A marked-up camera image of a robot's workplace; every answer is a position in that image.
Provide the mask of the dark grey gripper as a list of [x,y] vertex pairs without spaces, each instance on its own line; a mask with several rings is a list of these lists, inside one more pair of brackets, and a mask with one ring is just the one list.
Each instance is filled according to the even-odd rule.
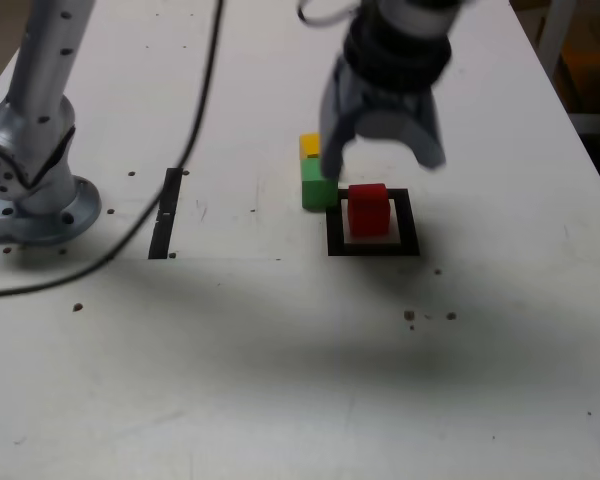
[[446,164],[431,87],[406,92],[382,88],[352,70],[343,55],[337,57],[322,96],[319,134],[321,172],[327,179],[340,178],[343,149],[356,134],[401,143],[428,170]]

